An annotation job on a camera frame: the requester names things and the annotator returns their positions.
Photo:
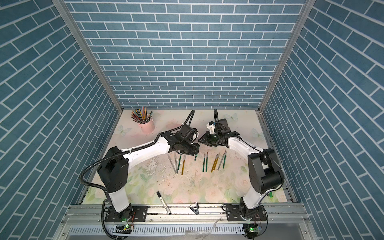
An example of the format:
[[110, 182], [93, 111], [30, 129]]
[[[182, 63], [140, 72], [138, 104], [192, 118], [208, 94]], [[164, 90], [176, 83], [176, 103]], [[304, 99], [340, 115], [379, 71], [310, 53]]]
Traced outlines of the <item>gold carving knife long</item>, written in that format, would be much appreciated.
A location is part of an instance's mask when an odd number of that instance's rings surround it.
[[185, 162], [186, 162], [186, 155], [183, 155], [183, 164], [182, 164], [182, 173], [181, 173], [181, 175], [184, 175]]

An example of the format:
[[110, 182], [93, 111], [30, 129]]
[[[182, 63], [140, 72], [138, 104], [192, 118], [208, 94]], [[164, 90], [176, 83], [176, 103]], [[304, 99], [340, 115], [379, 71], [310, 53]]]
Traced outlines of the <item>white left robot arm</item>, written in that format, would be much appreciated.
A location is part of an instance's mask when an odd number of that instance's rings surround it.
[[105, 186], [107, 201], [117, 213], [130, 209], [131, 202], [125, 191], [129, 170], [159, 155], [177, 152], [179, 155], [194, 156], [199, 152], [195, 142], [198, 134], [196, 128], [182, 125], [178, 129], [159, 133], [154, 141], [131, 149], [110, 148], [100, 163], [97, 172]]

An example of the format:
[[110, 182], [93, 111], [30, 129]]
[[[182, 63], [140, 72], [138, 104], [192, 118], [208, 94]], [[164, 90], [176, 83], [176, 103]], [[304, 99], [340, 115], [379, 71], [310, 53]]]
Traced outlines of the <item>green carving knife capped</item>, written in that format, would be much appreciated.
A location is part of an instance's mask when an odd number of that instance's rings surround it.
[[202, 172], [205, 171], [205, 166], [206, 166], [206, 153], [204, 153], [204, 158], [203, 158], [203, 170], [202, 170]]

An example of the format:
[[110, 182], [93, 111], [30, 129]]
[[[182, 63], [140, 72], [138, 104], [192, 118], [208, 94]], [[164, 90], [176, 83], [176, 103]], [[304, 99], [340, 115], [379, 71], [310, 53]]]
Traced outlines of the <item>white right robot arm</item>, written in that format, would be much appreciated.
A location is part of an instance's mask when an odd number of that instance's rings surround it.
[[275, 161], [275, 151], [262, 149], [245, 141], [238, 132], [231, 131], [226, 119], [210, 121], [208, 131], [198, 140], [209, 147], [224, 146], [248, 160], [251, 187], [241, 198], [244, 210], [254, 210], [263, 198], [283, 185], [284, 173]]

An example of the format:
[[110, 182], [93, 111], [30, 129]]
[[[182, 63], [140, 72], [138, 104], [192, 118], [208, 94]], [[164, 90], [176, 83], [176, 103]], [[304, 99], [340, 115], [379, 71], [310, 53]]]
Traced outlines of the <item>silver carving knife capped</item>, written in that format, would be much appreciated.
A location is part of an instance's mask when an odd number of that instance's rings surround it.
[[219, 170], [219, 169], [221, 168], [221, 165], [222, 165], [222, 163], [223, 163], [223, 161], [224, 161], [224, 157], [225, 157], [225, 156], [226, 156], [226, 152], [224, 152], [224, 154], [223, 154], [223, 156], [222, 156], [221, 160], [219, 161], [219, 164], [218, 164], [217, 170]]

